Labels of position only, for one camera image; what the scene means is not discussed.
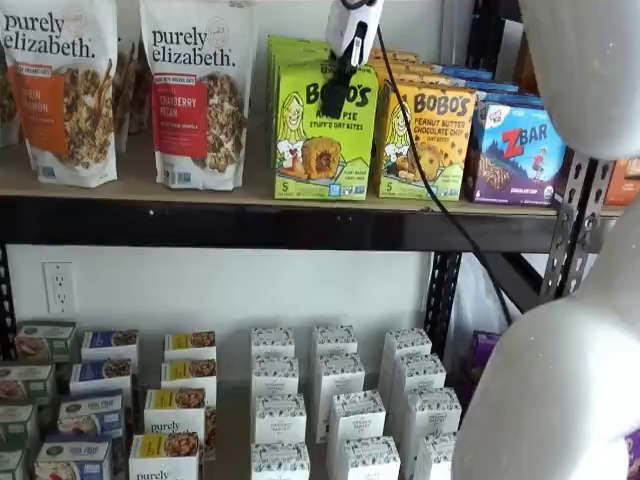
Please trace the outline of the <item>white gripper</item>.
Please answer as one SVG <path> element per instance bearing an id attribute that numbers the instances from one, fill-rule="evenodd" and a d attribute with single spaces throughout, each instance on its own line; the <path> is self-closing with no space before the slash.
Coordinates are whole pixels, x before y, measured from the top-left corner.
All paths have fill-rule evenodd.
<path id="1" fill-rule="evenodd" d="M 341 115 L 351 78 L 369 59 L 383 4 L 383 0 L 332 2 L 325 38 L 333 53 L 333 73 L 324 90 L 324 116 Z"/>

